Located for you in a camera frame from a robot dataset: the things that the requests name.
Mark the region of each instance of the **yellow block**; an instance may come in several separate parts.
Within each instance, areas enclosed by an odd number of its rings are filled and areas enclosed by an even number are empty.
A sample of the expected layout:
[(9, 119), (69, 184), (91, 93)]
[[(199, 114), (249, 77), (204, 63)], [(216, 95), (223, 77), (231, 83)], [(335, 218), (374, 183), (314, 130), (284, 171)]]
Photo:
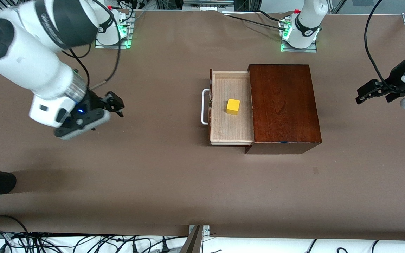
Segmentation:
[(228, 114), (237, 115), (240, 109), (240, 100), (229, 99), (228, 106), (226, 107), (226, 112)]

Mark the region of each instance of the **wooden box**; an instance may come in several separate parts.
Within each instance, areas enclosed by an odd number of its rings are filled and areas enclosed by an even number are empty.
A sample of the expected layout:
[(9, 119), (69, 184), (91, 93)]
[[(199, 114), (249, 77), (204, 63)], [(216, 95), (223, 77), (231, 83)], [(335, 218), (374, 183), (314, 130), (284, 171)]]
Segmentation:
[[(226, 113), (240, 100), (238, 115)], [(209, 101), (212, 145), (245, 146), (246, 154), (302, 154), (321, 143), (308, 65), (250, 65), (212, 71)]]

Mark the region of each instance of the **table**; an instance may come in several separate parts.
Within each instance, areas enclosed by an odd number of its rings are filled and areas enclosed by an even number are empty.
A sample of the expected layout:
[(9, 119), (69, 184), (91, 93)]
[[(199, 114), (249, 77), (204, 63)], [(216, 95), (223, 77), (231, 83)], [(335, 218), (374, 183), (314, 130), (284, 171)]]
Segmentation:
[[(96, 90), (121, 96), (126, 117), (71, 141), (29, 119), (31, 92), (0, 76), (0, 171), (19, 178), (0, 214), (34, 232), (186, 234), (204, 223), (217, 235), (405, 240), (405, 110), (384, 98), (355, 103), (376, 78), (366, 18), (328, 15), (318, 53), (282, 53), (271, 28), (212, 11), (147, 12), (117, 75)], [(368, 41), (387, 75), (405, 58), (401, 17), (373, 17)], [(115, 55), (83, 59), (92, 84)], [(310, 64), (322, 144), (303, 155), (208, 145), (199, 112), (209, 70), (249, 64)]]

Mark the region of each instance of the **open drawer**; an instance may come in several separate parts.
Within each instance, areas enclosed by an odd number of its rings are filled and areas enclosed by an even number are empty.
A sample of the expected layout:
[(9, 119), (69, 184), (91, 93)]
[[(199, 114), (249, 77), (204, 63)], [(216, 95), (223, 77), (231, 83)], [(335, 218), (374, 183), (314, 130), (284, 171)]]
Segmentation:
[[(212, 71), (210, 98), (210, 143), (250, 146), (253, 142), (254, 130), (249, 72)], [(226, 113), (228, 99), (240, 101), (238, 115)]]
[[(204, 122), (204, 92), (209, 120)], [(250, 65), (248, 71), (212, 71), (203, 92), (201, 122), (212, 145), (245, 146), (247, 154), (302, 154), (321, 143), (308, 65)], [(238, 115), (226, 113), (240, 101)]]

